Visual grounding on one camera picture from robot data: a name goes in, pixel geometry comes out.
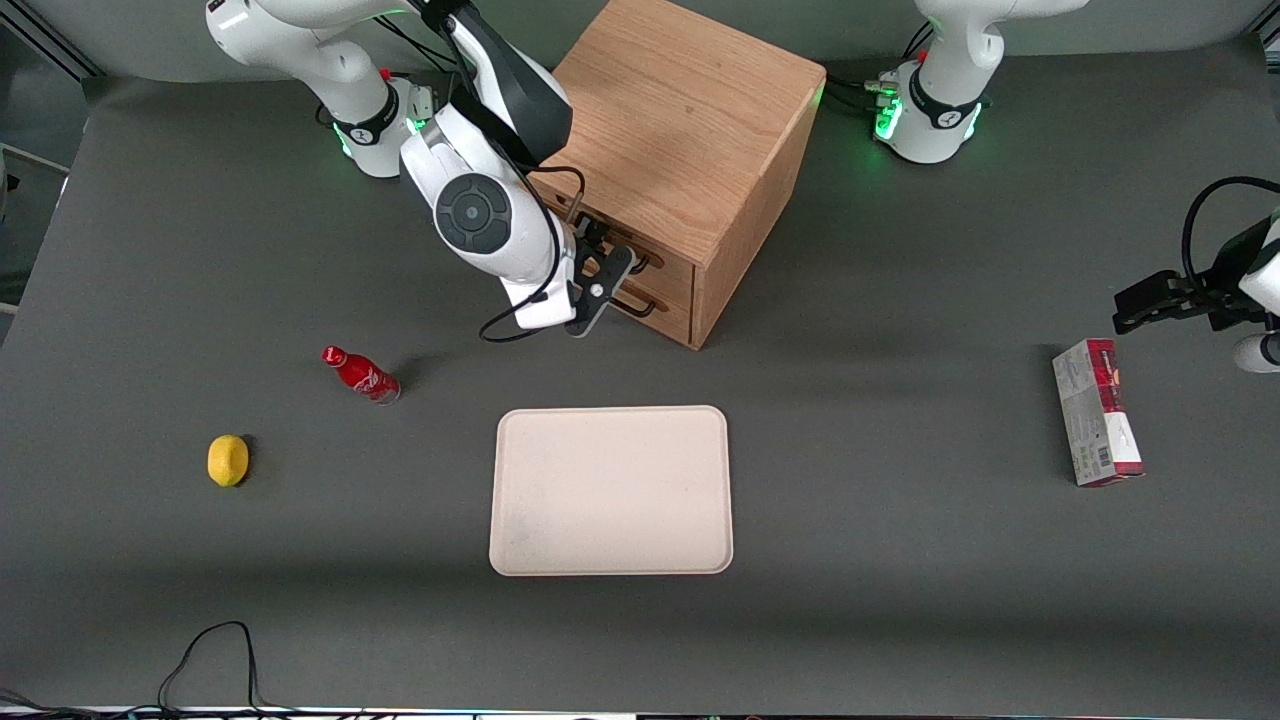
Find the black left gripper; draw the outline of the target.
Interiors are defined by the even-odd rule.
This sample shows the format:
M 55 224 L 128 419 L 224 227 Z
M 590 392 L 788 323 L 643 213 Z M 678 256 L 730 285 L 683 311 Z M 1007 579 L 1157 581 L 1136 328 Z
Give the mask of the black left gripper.
M 1260 301 L 1249 296 L 1240 283 L 1261 268 L 1260 258 L 1276 260 L 1277 250 L 1265 250 L 1276 241 L 1275 219 L 1263 219 L 1231 237 L 1217 252 L 1208 270 L 1197 272 L 1212 332 L 1242 324 L 1277 327 L 1277 300 Z M 1114 331 L 1124 336 L 1156 322 L 1183 320 L 1199 315 L 1201 293 L 1192 279 L 1174 270 L 1148 275 L 1140 286 L 1125 288 L 1114 296 Z

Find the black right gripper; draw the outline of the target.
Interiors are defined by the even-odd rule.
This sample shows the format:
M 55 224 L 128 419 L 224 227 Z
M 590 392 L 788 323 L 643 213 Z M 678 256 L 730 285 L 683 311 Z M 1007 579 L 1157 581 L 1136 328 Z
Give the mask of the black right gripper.
M 573 318 L 564 324 L 564 331 L 573 338 L 582 338 L 611 305 L 637 256 L 631 247 L 625 246 L 625 240 L 616 228 L 600 225 L 590 215 L 576 218 L 573 237 Z

